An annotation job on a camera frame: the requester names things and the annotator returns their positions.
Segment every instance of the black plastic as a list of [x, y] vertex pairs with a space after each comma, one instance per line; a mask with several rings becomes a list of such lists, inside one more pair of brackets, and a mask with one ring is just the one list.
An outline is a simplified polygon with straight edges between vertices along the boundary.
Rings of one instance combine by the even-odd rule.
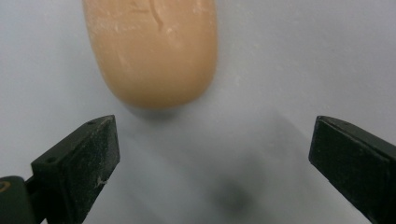
[[32, 162], [26, 182], [0, 179], [0, 224], [82, 223], [119, 162], [114, 116], [83, 124]]
[[340, 119], [318, 117], [309, 160], [370, 221], [396, 223], [396, 147]]
[[36, 223], [24, 180], [19, 176], [0, 178], [0, 223]]
[[33, 161], [48, 222], [82, 223], [119, 161], [114, 116], [85, 123]]

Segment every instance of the white background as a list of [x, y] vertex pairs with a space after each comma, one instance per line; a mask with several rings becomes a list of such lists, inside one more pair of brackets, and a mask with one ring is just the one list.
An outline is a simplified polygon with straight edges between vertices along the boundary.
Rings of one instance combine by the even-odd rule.
[[396, 2], [217, 5], [210, 89], [147, 112], [107, 89], [80, 1], [0, 1], [0, 176], [28, 178], [33, 159], [114, 114], [121, 163], [85, 223], [369, 223], [307, 156], [317, 115], [396, 143]]

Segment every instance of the screw hole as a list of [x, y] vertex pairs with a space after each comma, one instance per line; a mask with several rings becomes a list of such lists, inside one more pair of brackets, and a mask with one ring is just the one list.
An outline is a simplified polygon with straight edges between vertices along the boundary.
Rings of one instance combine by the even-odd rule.
[[50, 157], [47, 159], [47, 163], [53, 163], [56, 161], [56, 157]]

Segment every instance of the white surface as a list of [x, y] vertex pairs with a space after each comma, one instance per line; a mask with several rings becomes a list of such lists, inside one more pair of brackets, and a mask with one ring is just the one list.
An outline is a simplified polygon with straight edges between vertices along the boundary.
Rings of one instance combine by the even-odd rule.
[[[107, 89], [80, 1], [1, 1], [0, 176], [28, 178], [80, 124], [115, 114], [121, 163], [85, 223], [368, 223], [307, 155], [317, 115], [396, 143], [396, 3], [217, 4], [210, 89], [148, 113]], [[222, 199], [238, 191], [252, 200], [235, 212]]]

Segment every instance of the textured surface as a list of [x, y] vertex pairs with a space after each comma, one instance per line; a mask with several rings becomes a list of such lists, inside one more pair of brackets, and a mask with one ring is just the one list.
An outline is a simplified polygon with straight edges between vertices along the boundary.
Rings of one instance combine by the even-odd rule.
[[51, 223], [82, 223], [120, 162], [114, 116], [93, 119], [32, 162]]
[[108, 90], [81, 1], [0, 1], [0, 176], [115, 114], [122, 161], [87, 224], [369, 223], [307, 158], [317, 115], [396, 143], [394, 1], [216, 3], [211, 87], [156, 114]]
[[318, 117], [309, 160], [373, 223], [394, 223], [395, 153], [353, 124]]

